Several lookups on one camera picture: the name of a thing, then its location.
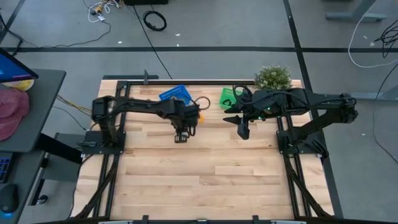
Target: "small plant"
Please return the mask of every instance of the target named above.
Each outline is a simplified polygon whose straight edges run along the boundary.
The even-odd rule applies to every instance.
[[[292,87],[290,70],[281,66],[263,66],[255,73],[254,83],[258,89],[284,90]]]

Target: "keyboard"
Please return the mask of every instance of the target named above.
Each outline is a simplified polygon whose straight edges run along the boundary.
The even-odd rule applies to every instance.
[[[14,161],[15,154],[13,152],[0,152],[0,184],[7,183]]]

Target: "wooden tabletop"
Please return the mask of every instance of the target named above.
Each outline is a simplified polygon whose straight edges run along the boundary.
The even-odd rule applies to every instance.
[[[116,83],[103,80],[98,96],[114,95]],[[301,87],[300,80],[294,80],[293,86]],[[132,86],[130,97],[159,100],[159,94],[173,87]],[[151,220],[250,220],[253,215],[266,220],[293,218],[284,161],[277,149],[276,119],[250,123],[250,139],[242,140],[237,126],[222,120],[231,116],[218,103],[223,87],[231,88],[186,86],[193,99],[207,96],[211,101],[210,108],[203,111],[205,122],[187,143],[174,143],[175,131],[169,120],[153,114],[127,114],[126,147],[119,161],[112,220],[140,220],[143,215]],[[292,119],[295,126],[310,121],[308,113]],[[72,216],[94,194],[102,158],[95,155],[82,166]],[[333,214],[319,158],[315,154],[300,158],[308,190]],[[297,187],[296,192],[304,214]]]

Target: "black box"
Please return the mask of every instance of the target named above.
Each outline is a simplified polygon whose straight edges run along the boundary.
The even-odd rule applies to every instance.
[[[139,4],[167,4],[169,0],[124,0],[124,3],[129,6]]]

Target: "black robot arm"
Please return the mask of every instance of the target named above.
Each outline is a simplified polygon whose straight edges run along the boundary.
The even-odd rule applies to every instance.
[[[238,134],[243,139],[249,139],[249,122],[267,118],[277,118],[289,115],[301,115],[309,110],[326,110],[322,116],[311,120],[301,127],[293,127],[287,130],[289,144],[297,144],[307,136],[332,123],[351,123],[358,113],[354,109],[356,100],[349,94],[321,95],[312,93],[303,88],[289,90],[257,90],[254,93],[246,86],[234,86],[244,88],[241,96],[235,97],[236,104],[227,109],[225,113],[242,113],[243,117],[224,118],[225,121],[238,125]]]
[[[93,101],[91,118],[99,124],[105,146],[118,143],[119,133],[114,124],[117,115],[122,112],[151,113],[169,119],[175,128],[175,142],[180,143],[195,135],[199,111],[198,105],[186,106],[180,100],[151,101],[104,96]]]

